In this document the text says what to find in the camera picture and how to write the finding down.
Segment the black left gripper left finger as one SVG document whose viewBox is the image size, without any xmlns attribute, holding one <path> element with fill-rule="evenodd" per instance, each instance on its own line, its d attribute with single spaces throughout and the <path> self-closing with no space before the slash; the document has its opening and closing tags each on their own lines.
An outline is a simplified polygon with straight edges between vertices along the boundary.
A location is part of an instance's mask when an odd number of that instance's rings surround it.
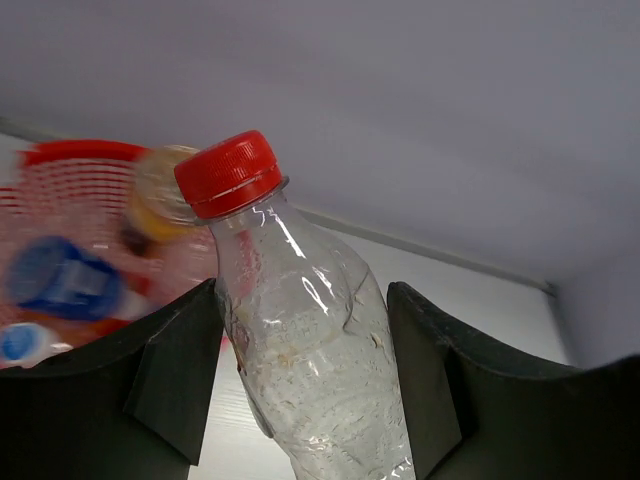
<svg viewBox="0 0 640 480">
<path fill-rule="evenodd" d="M 223 323 L 205 281 L 158 311 L 1 373 L 5 479 L 185 479 L 200 459 Z"/>
</svg>

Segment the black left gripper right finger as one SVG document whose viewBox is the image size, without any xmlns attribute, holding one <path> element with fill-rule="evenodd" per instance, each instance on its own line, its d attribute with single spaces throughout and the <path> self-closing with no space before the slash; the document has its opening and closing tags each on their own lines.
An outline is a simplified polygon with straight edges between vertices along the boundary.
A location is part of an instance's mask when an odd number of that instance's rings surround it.
<svg viewBox="0 0 640 480">
<path fill-rule="evenodd" d="M 387 291 L 420 479 L 635 479 L 639 359 L 581 370 L 513 348 L 408 284 Z"/>
</svg>

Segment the clear bottle blue label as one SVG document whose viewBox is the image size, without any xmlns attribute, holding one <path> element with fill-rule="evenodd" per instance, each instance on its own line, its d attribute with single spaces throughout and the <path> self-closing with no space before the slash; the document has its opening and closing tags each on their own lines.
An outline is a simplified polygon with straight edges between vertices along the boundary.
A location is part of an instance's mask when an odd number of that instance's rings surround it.
<svg viewBox="0 0 640 480">
<path fill-rule="evenodd" d="M 130 322 L 150 311 L 123 273 L 61 236 L 22 246 L 4 270 L 2 288 L 10 304 L 66 320 Z"/>
<path fill-rule="evenodd" d="M 1 328 L 1 368 L 32 368 L 72 350 L 57 332 L 37 323 L 14 323 Z"/>
</svg>

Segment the clear bottle with red cap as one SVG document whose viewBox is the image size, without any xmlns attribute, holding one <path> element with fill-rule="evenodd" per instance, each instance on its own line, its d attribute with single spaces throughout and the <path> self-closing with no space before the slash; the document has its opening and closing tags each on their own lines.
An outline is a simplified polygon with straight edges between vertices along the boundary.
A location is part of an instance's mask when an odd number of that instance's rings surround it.
<svg viewBox="0 0 640 480">
<path fill-rule="evenodd" d="M 174 173 L 215 240 L 215 294 L 248 402 L 295 476 L 414 478 L 388 311 L 368 264 L 288 202 L 258 131 Z"/>
</svg>

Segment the orange bottle with blue label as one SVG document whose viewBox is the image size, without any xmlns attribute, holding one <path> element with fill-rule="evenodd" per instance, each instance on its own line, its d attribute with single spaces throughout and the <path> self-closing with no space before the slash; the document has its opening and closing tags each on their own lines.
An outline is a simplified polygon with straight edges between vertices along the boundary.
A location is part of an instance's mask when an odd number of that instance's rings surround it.
<svg viewBox="0 0 640 480">
<path fill-rule="evenodd" d="M 197 149 L 166 145 L 144 151 L 119 227 L 119 239 L 133 254 L 150 256 L 159 245 L 191 232 L 198 220 L 177 184 L 174 169 Z"/>
</svg>

